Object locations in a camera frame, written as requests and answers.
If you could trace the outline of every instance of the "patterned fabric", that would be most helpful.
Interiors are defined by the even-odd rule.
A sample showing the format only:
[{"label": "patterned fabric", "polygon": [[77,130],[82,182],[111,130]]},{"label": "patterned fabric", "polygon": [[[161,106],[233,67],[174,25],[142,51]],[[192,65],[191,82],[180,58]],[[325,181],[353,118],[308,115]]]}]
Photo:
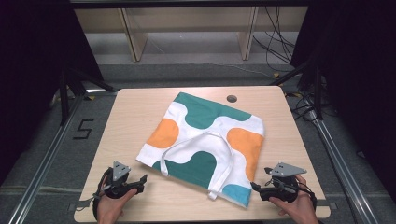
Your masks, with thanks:
[{"label": "patterned fabric", "polygon": [[181,92],[136,159],[248,207],[263,134],[260,118]]}]

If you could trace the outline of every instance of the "orange pattern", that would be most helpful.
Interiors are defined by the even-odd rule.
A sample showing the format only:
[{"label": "orange pattern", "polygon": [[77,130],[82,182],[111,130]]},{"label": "orange pattern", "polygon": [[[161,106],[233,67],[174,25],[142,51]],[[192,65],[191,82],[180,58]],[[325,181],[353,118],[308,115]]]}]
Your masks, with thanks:
[{"label": "orange pattern", "polygon": [[249,181],[254,180],[263,139],[262,135],[241,128],[233,128],[227,134],[231,147],[241,152],[247,160],[245,171]]},{"label": "orange pattern", "polygon": [[147,144],[157,148],[172,146],[178,137],[178,126],[174,120],[163,119],[148,139]]}]

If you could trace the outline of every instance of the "black curtain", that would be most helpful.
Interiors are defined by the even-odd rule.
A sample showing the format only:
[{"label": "black curtain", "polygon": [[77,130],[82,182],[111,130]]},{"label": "black curtain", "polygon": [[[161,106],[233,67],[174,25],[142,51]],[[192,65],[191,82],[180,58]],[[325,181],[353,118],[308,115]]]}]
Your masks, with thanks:
[{"label": "black curtain", "polygon": [[[392,141],[396,136],[396,7],[390,1],[347,2],[351,10],[336,27],[339,40],[323,54],[319,68],[339,116],[396,202],[392,178],[396,170]],[[335,10],[337,7],[308,9],[292,59],[295,65],[309,57],[313,47],[308,43],[316,43],[323,32],[320,27]]]},{"label": "black curtain", "polygon": [[66,67],[102,80],[74,10],[38,0],[0,1],[0,183],[28,149]]}]

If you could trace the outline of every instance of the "white strap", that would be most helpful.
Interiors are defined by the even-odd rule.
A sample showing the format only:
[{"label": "white strap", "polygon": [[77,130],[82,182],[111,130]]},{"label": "white strap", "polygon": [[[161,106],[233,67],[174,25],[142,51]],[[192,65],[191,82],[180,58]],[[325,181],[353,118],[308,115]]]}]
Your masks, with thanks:
[{"label": "white strap", "polygon": [[169,150],[175,148],[179,144],[182,144],[182,143],[185,143],[187,141],[190,141],[190,140],[192,140],[194,138],[197,138],[197,137],[199,137],[199,136],[201,136],[203,134],[206,134],[206,133],[221,137],[221,139],[227,145],[229,156],[231,158],[231,161],[228,162],[228,165],[227,165],[227,168],[225,169],[225,171],[222,173],[222,175],[219,177],[219,179],[213,184],[212,188],[209,189],[209,195],[208,195],[209,198],[212,199],[212,200],[215,200],[216,197],[217,197],[217,193],[221,190],[221,187],[223,186],[225,180],[230,175],[230,172],[233,169],[233,151],[231,149],[230,144],[225,140],[225,138],[221,134],[215,133],[215,132],[204,132],[204,133],[198,134],[197,136],[194,136],[193,138],[187,139],[185,141],[181,141],[181,142],[175,144],[174,146],[169,147],[168,149],[166,149],[166,151],[161,156],[161,161],[160,161],[161,173],[163,175],[165,175],[165,176],[169,176],[168,168],[166,167],[166,163],[165,163],[165,157],[166,157],[166,154],[169,152]]}]

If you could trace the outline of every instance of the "green pattern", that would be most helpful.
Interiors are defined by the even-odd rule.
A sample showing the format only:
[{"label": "green pattern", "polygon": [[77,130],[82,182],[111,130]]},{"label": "green pattern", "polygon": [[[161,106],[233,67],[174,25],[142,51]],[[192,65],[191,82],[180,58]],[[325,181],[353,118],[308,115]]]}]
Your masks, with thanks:
[{"label": "green pattern", "polygon": [[[217,163],[212,154],[199,151],[186,163],[179,164],[165,160],[165,164],[169,175],[207,189]],[[156,161],[152,167],[161,171],[159,161]]]},{"label": "green pattern", "polygon": [[217,117],[225,116],[239,121],[245,121],[251,114],[216,102],[208,101],[181,92],[175,102],[187,107],[186,122],[197,129],[207,129]]}]

